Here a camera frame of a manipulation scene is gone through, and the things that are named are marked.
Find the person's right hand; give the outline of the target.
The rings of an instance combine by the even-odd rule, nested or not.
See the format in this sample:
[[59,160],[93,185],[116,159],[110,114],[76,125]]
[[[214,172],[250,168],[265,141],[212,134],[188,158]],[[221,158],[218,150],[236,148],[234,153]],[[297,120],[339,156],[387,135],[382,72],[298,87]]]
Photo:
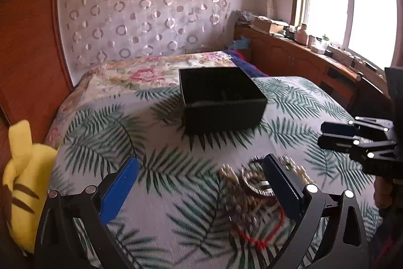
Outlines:
[[374,180],[374,202],[378,209],[385,209],[392,204],[391,193],[395,184],[402,185],[402,180],[392,182],[383,177],[376,177]]

